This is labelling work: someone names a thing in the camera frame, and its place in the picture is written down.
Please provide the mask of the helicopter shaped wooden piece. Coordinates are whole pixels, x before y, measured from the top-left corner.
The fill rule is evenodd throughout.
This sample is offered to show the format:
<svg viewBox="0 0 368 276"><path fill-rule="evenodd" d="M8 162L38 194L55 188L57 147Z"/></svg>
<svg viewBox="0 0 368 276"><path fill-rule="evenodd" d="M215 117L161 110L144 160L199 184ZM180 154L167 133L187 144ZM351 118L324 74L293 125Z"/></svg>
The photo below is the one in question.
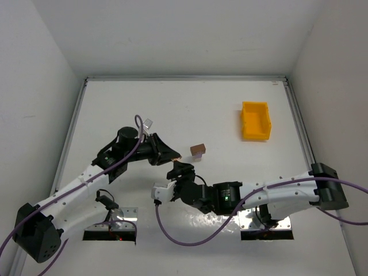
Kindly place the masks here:
<svg viewBox="0 0 368 276"><path fill-rule="evenodd" d="M172 162L180 162L181 160L182 160L182 156L171 159Z"/></svg>

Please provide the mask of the brown rectangular wooden block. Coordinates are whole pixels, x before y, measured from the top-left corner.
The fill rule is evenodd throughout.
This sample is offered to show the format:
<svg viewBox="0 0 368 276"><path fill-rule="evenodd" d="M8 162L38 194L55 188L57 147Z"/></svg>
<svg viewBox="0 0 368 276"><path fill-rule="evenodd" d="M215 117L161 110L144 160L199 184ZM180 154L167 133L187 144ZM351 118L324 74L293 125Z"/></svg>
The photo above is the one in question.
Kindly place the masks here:
<svg viewBox="0 0 368 276"><path fill-rule="evenodd" d="M202 155L206 152L205 144L197 144L190 147L190 153L192 156Z"/></svg>

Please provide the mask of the yellow plastic bin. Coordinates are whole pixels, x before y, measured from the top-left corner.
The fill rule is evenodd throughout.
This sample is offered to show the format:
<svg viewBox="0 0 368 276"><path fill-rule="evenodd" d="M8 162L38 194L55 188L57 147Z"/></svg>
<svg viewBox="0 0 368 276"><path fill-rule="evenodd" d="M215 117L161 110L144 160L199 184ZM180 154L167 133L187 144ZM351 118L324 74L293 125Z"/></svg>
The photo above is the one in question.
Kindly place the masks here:
<svg viewBox="0 0 368 276"><path fill-rule="evenodd" d="M267 102L243 102L241 134L244 140L267 141L271 134L271 120Z"/></svg>

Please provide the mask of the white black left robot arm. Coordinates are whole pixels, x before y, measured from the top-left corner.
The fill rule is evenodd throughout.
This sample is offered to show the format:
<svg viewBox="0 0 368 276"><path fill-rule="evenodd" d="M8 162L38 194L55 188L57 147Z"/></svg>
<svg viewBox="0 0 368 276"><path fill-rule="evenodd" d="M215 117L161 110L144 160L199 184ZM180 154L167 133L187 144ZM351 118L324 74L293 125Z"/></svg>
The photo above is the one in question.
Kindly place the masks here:
<svg viewBox="0 0 368 276"><path fill-rule="evenodd" d="M37 263L44 263L73 230L105 221L119 208L99 191L126 172L128 163L147 160L161 166L180 157L156 133L123 127L79 177L36 205L19 208L12 239Z"/></svg>

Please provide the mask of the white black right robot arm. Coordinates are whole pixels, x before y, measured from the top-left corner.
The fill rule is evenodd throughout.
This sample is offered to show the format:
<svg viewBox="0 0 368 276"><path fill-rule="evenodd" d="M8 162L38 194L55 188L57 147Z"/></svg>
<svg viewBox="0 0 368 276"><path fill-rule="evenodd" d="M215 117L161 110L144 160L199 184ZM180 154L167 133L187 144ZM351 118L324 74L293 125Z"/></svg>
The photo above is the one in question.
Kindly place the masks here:
<svg viewBox="0 0 368 276"><path fill-rule="evenodd" d="M208 186L195 182L194 166L175 161L167 179L174 181L172 200L200 212L229 216L240 210L259 207L262 224L273 226L285 217L312 207L340 210L349 204L337 182L337 172L323 163L314 163L311 170L290 179L274 182L221 182Z"/></svg>

